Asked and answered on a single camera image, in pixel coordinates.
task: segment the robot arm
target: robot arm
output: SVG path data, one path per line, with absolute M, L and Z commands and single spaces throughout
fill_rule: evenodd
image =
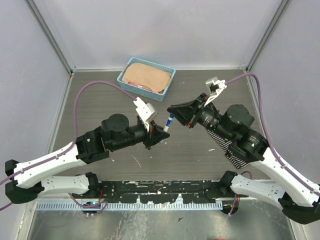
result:
M 255 119 L 243 105 L 231 105 L 223 115 L 219 113 L 212 100 L 226 88 L 224 80 L 215 77 L 206 85 L 210 95 L 202 93 L 193 101 L 172 105 L 168 112 L 183 126 L 193 128 L 200 124 L 205 127 L 237 169 L 251 164 L 276 182 L 276 185 L 269 185 L 227 171 L 220 180 L 225 195 L 255 197 L 282 209 L 298 223 L 319 220 L 319 185 L 302 176 L 283 158 L 283 164 L 279 163 L 264 136 L 251 129 Z
M 170 136 L 154 121 L 157 113 L 150 103 L 145 104 L 139 97 L 133 103 L 137 106 L 137 125 L 129 126 L 123 114 L 114 114 L 103 120 L 101 126 L 79 136 L 75 145 L 65 154 L 72 142 L 65 147 L 28 162 L 9 160 L 5 163 L 7 176 L 21 172 L 5 185 L 5 194 L 14 204 L 30 202 L 45 194 L 74 193 L 95 195 L 99 191 L 97 176 L 87 173 L 80 176 L 53 176 L 64 170 L 84 166 L 109 157 L 114 152 L 138 143 L 146 149 Z M 43 164 L 43 160 L 53 158 Z

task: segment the purple cable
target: purple cable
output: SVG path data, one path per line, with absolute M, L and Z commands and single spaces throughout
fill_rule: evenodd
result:
M 241 173 L 241 175 L 243 175 L 243 174 L 249 174 L 249 175 L 250 175 L 250 179 L 252 179 L 252 173 L 251 173 L 250 171 L 243 171 L 243 172 Z M 229 212 L 229 214 L 228 214 L 229 216 L 231 216 L 231 213 L 232 213 L 232 211 L 233 211 L 234 208 L 235 208 L 237 195 L 238 195 L 238 194 L 235 194 L 235 195 L 234 195 L 233 204 L 232 204 L 231 210 L 230 210 L 230 212 Z
M 270 138 L 269 133 L 267 131 L 267 127 L 266 127 L 265 120 L 264 120 L 264 115 L 263 115 L 263 112 L 262 112 L 261 89 L 260 89 L 260 82 L 259 82 L 259 79 L 258 79 L 257 75 L 255 75 L 254 73 L 251 73 L 251 72 L 247 72 L 247 73 L 241 74 L 239 76 L 236 76 L 235 78 L 227 81 L 225 84 L 226 85 L 232 84 L 233 82 L 235 82 L 235 81 L 237 81 L 237 80 L 239 80 L 239 79 L 241 79 L 243 77 L 247 77 L 247 76 L 252 76 L 254 78 L 255 82 L 256 82 L 256 87 L 257 87 L 257 90 L 258 90 L 259 115 L 260 115 L 261 125 L 262 125 L 262 128 L 263 128 L 264 134 L 265 134 L 265 138 L 269 143 L 270 150 L 273 153 L 273 156 L 280 163 L 280 165 L 288 173 L 290 173 L 299 183 L 301 183 L 303 186 L 305 186 L 307 189 L 309 189 L 310 191 L 313 192 L 314 189 L 312 187 L 310 187 L 307 183 L 305 183 L 298 175 L 296 175 L 290 168 L 288 168 L 284 164 L 284 162 L 281 160 L 281 157 L 278 156 L 278 154 L 276 152 L 276 149 L 275 149 L 274 145 L 271 142 L 271 138 Z M 317 196 L 320 197 L 320 192 L 316 191 L 316 192 L 314 192 L 314 194 L 316 194 Z
M 104 207 L 103 207 L 101 210 L 99 210 L 99 211 L 97 211 L 96 213 L 94 213 L 93 215 L 102 213 L 102 211 L 107 207 L 107 204 L 108 204 L 108 202 L 105 200 L 105 201 L 98 202 L 98 203 L 96 203 L 96 204 L 94 204 L 94 205 L 85 206 L 85 205 L 82 205 L 80 202 L 78 202 L 78 201 L 74 198 L 74 196 L 72 196 L 71 193 L 68 193 L 68 194 L 69 194 L 70 198 L 74 201 L 75 204 L 77 204 L 79 207 L 84 208 L 84 209 L 92 209 L 93 207 L 98 207 L 98 206 L 100 206 L 101 204 L 104 204 L 104 203 L 105 203 Z
M 62 155 L 65 155 L 65 154 L 66 154 L 67 152 L 69 152 L 69 151 L 74 147 L 74 145 L 76 144 L 76 140 L 77 140 L 77 137 L 78 137 L 78 124 L 77 124 L 77 105 L 78 105 L 78 101 L 79 101 L 79 98 L 80 98 L 81 94 L 83 93 L 83 91 L 84 91 L 86 88 L 88 88 L 88 87 L 90 87 L 91 85 L 94 85 L 94 84 L 106 84 L 106 85 L 112 86 L 112 87 L 120 90 L 120 91 L 123 92 L 124 94 L 126 94 L 126 95 L 127 95 L 128 97 L 130 97 L 133 101 L 137 100 L 136 97 L 132 96 L 130 93 L 128 93 L 127 91 L 123 90 L 121 87 L 119 87 L 119 86 L 117 86 L 117 85 L 115 85 L 115 84 L 113 84 L 113 83 L 111 83 L 111 82 L 108 82 L 108 81 L 99 81 L 99 80 L 98 80 L 98 81 L 89 82 L 89 83 L 87 83 L 86 85 L 84 85 L 84 86 L 80 89 L 80 91 L 77 93 L 77 95 L 76 95 L 76 97 L 75 97 L 75 100 L 74 100 L 74 105 L 73 105 L 74 136 L 73 136 L 72 144 L 71 144 L 66 150 L 58 153 L 58 154 L 57 154 L 58 157 L 60 157 L 60 156 L 62 156 Z M 35 168 L 35 167 L 37 167 L 37 166 L 39 166 L 39 165 L 45 164 L 45 163 L 47 163 L 47 162 L 49 162 L 49 161 L 51 161 L 51 160 L 54 160 L 54 159 L 56 159 L 56 156 L 49 157 L 49 158 L 47 158 L 47 159 L 45 159 L 45 160 L 42 160 L 42 161 L 40 161 L 40 162 L 37 162 L 37 163 L 35 163 L 35 164 L 33 164 L 33 165 L 27 166 L 27 167 L 23 168 L 22 171 L 17 171 L 17 172 L 15 172 L 15 173 L 7 176 L 7 177 L 4 178 L 3 180 L 1 180 L 1 181 L 0 181 L 0 185 L 4 184 L 6 181 L 10 180 L 11 178 L 13 178 L 13 177 L 21 174 L 22 172 L 25 172 L 25 171 L 27 171 L 27 170 L 29 170 L 29 169 L 32 169 L 32 168 Z M 0 211 L 8 208 L 8 207 L 11 206 L 11 205 L 12 205 L 12 202 L 11 202 L 11 203 L 8 203 L 7 205 L 1 207 L 1 208 L 0 208 Z
M 243 175 L 243 174 L 249 174 L 250 179 L 252 179 L 252 173 L 250 171 L 243 171 L 240 175 Z

